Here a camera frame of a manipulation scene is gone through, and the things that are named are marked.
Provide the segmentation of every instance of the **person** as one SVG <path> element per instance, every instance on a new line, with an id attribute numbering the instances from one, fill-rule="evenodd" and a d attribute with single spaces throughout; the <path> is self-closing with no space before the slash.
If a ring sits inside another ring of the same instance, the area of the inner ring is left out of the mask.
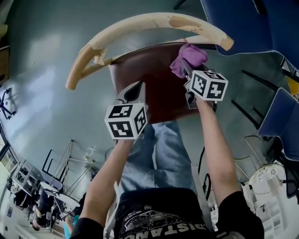
<path id="1" fill-rule="evenodd" d="M 42 189 L 39 198 L 39 206 L 33 206 L 33 212 L 36 213 L 36 218 L 33 220 L 32 227 L 35 231 L 52 226 L 53 221 L 51 215 L 56 215 L 56 213 L 59 213 L 59 208 L 63 209 L 63 202 L 58 199 L 56 199 L 56 202 L 58 206 L 56 206 L 54 211 L 51 212 L 51 208 L 54 203 L 54 197 L 48 197 L 46 191 Z"/>
<path id="2" fill-rule="evenodd" d="M 235 163 L 212 107 L 201 99 L 196 103 L 219 207 L 219 231 L 236 233 L 237 238 L 264 238 L 262 222 L 250 211 L 238 186 Z M 156 169 L 151 158 L 155 144 Z M 215 238 L 205 228 L 191 162 L 176 122 L 147 125 L 144 139 L 134 144 L 132 140 L 118 141 L 89 185 L 72 239 L 103 238 L 115 181 L 123 192 L 115 215 L 115 238 Z"/>
<path id="3" fill-rule="evenodd" d="M 92 181 L 93 178 L 97 175 L 99 170 L 95 167 L 90 167 L 89 165 L 86 165 L 85 168 L 88 169 L 88 171 L 90 173 L 90 181 Z M 80 214 L 83 210 L 85 196 L 86 196 L 86 193 L 83 194 L 82 198 L 79 201 L 80 206 L 75 207 L 74 210 L 72 211 L 74 213 L 74 216 L 72 217 L 71 215 L 68 215 L 65 217 L 64 235 L 65 235 L 66 239 L 69 239 L 71 237 L 71 233 L 74 229 L 74 225 L 79 220 Z"/>

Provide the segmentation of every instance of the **blue chair backrest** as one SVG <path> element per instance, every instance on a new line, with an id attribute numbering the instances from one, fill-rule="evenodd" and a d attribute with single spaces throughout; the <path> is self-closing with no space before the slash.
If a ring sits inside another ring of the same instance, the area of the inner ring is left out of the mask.
<path id="1" fill-rule="evenodd" d="M 285 89 L 276 92 L 258 134 L 279 137 L 285 156 L 299 161 L 299 103 Z"/>

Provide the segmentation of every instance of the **maroon seat cushion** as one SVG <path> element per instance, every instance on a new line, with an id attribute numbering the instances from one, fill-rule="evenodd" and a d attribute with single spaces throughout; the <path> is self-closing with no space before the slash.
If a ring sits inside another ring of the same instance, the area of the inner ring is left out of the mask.
<path id="1" fill-rule="evenodd" d="M 127 53 L 110 65 L 116 94 L 136 81 L 146 83 L 150 123 L 175 120 L 198 110 L 189 110 L 184 83 L 171 72 L 170 64 L 184 43 L 163 43 Z"/>

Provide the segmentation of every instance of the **blue jeans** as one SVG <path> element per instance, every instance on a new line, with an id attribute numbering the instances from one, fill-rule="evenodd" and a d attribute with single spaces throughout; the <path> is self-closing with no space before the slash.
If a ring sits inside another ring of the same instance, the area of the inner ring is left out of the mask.
<path id="1" fill-rule="evenodd" d="M 152 159 L 156 145 L 156 164 Z M 176 121 L 147 125 L 122 173 L 120 193 L 149 188 L 188 188 L 196 193 L 191 161 Z"/>

